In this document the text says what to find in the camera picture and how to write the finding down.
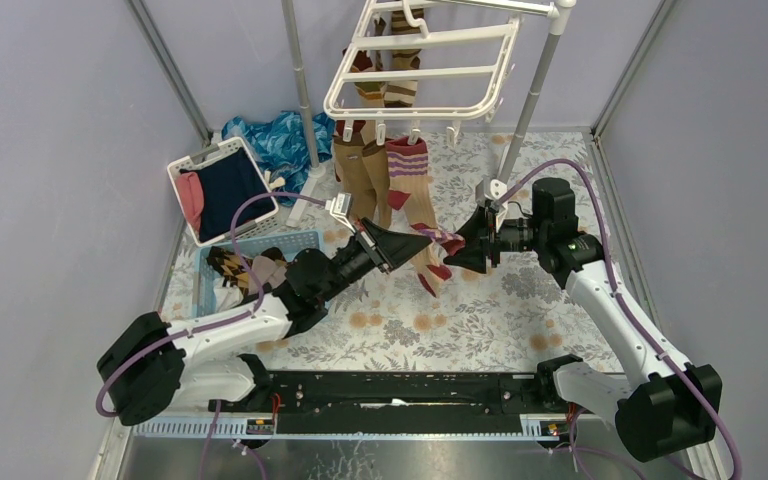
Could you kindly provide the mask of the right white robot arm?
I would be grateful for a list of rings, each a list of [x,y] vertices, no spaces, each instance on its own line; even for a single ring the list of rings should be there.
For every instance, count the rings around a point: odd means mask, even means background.
[[[569,182],[534,182],[531,211],[517,219],[507,216],[506,192],[496,179],[477,186],[477,207],[457,232],[465,244],[445,264],[484,273],[505,253],[535,253],[540,267],[595,323],[625,374],[622,380],[602,374],[573,354],[543,361],[533,386],[537,405],[549,412],[571,403],[589,410],[617,429],[640,462],[713,440],[720,376],[676,350],[610,272],[602,242],[579,229]]]

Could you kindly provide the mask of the red striped sock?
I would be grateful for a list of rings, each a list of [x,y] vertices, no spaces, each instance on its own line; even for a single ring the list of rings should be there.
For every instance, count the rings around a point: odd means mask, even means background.
[[[412,224],[411,227],[419,234],[431,239],[423,251],[411,259],[417,277],[423,288],[437,298],[442,285],[452,277],[451,270],[443,263],[440,252],[446,255],[457,253],[465,245],[465,239],[456,233],[431,227],[424,223]]]
[[[419,229],[436,229],[438,222],[430,194],[429,152],[424,140],[414,144],[401,137],[385,144],[389,190],[388,205],[405,214]]]

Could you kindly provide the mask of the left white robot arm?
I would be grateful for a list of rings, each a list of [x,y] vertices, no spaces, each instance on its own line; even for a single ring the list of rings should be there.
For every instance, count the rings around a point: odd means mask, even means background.
[[[238,307],[176,323],[155,311],[138,316],[97,362],[104,382],[98,413],[134,426],[172,407],[211,401],[261,409],[269,401],[270,376],[246,348],[307,332],[344,290],[373,270],[400,268],[430,244],[424,235],[389,231],[364,219],[334,255],[300,251],[278,286],[246,297]]]

